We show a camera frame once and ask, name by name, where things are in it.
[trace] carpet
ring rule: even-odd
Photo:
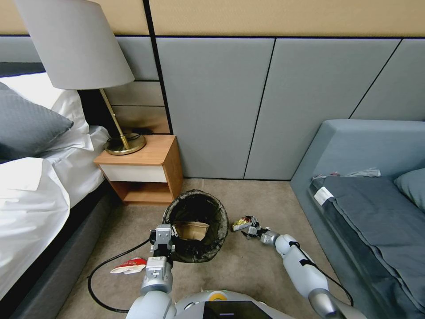
[[[246,214],[255,215],[261,226],[292,235],[316,264],[336,279],[289,182],[185,179],[183,191],[194,188],[217,197],[223,203],[230,223]],[[112,212],[92,256],[57,318],[125,318],[126,314],[105,310],[91,299],[86,277],[102,261],[147,239],[149,230],[161,223],[165,208],[129,205]],[[128,309],[131,306],[139,296],[144,271],[131,275],[113,275],[109,271],[133,257],[147,259],[151,255],[149,247],[145,245],[96,272],[92,283],[100,300],[116,308]],[[250,295],[294,318],[318,318],[308,300],[293,287],[277,252],[259,240],[247,240],[240,232],[229,232],[222,249],[210,262],[175,263],[172,272],[173,301],[201,289],[226,289]],[[334,296],[347,302],[340,288],[334,283],[329,283],[329,286]]]

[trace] red and white wrapper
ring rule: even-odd
[[[126,261],[122,265],[115,267],[111,273],[124,273],[126,275],[141,272],[146,267],[146,259],[135,257]]]

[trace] nightstand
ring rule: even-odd
[[[127,155],[103,151],[94,163],[124,204],[169,205],[182,190],[175,135],[146,135],[146,146]]]

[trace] black cable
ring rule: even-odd
[[[133,135],[133,136],[127,136],[127,134],[132,134],[132,133],[125,133],[124,135],[125,135],[125,137],[127,138],[127,140],[135,140],[135,139],[137,139],[137,138],[139,138],[140,137],[140,135],[141,134],[139,134],[139,133],[135,133],[136,135]],[[107,140],[107,142],[109,142],[110,140],[113,140],[113,139],[118,139],[118,137],[110,137],[110,138],[108,138],[108,140]]]
[[[105,308],[105,309],[108,309],[108,310],[110,310],[110,311],[114,311],[114,312],[121,312],[121,313],[127,313],[128,311],[129,311],[129,309],[118,309],[118,308],[114,308],[114,307],[110,307],[110,306],[108,306],[107,304],[104,304],[103,302],[101,302],[97,297],[96,297],[96,295],[94,294],[94,291],[92,290],[92,277],[93,277],[93,275],[94,275],[94,273],[100,268],[100,267],[102,267],[103,265],[105,265],[105,264],[107,264],[108,262],[111,262],[111,261],[113,261],[113,260],[115,260],[115,259],[117,259],[117,258],[120,258],[120,257],[122,257],[122,256],[124,256],[124,255],[127,255],[128,253],[131,253],[132,251],[134,251],[134,250],[136,250],[136,249],[138,249],[138,248],[140,248],[140,247],[142,247],[143,245],[145,245],[145,244],[147,244],[149,242],[149,238],[147,239],[147,240],[145,240],[143,243],[141,243],[141,244],[139,244],[139,245],[137,245],[137,246],[135,246],[135,247],[133,247],[133,248],[131,248],[131,249],[129,249],[129,250],[127,250],[127,251],[125,251],[125,252],[123,252],[123,253],[121,253],[121,254],[119,254],[119,255],[116,255],[115,257],[112,257],[112,258],[109,258],[108,260],[106,260],[106,261],[104,261],[104,262],[102,262],[102,263],[100,263],[95,269],[93,269],[93,271],[90,273],[90,275],[87,277],[87,288],[89,289],[89,294],[91,295],[91,297],[93,298],[93,300],[94,301],[96,301],[96,303],[98,304],[98,305],[100,305],[100,306],[102,306],[103,308]]]
[[[305,252],[302,251],[301,249],[301,245],[298,241],[290,241],[289,242],[289,246],[295,245],[300,252],[304,255],[304,257],[307,259],[308,263],[304,263],[301,265],[311,265],[313,267],[315,267],[318,271],[320,271],[324,276],[326,276],[328,279],[332,280],[334,283],[336,283],[338,285],[338,287],[340,287],[342,290],[344,290],[344,292],[347,294],[348,299],[350,300],[350,306],[354,306],[354,300],[353,297],[351,296],[351,294],[348,292],[347,289],[345,289],[345,287],[343,285],[341,285],[339,282],[337,282],[335,279],[333,279],[331,276],[329,276],[327,273],[325,273],[323,270],[321,270],[319,268],[319,266],[317,266],[310,258],[308,258],[308,256],[305,254]]]

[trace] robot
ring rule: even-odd
[[[262,243],[276,248],[296,290],[310,301],[320,317],[366,318],[356,308],[331,295],[325,275],[315,267],[293,237],[280,235],[268,228],[251,229],[249,234],[250,237],[260,237]],[[178,234],[170,224],[159,225],[151,231],[153,256],[147,260],[146,275],[140,289],[141,297],[134,301],[127,319],[291,318],[250,296],[224,290],[203,291],[174,304],[169,293],[173,286],[171,253],[175,249],[172,241],[175,236]]]

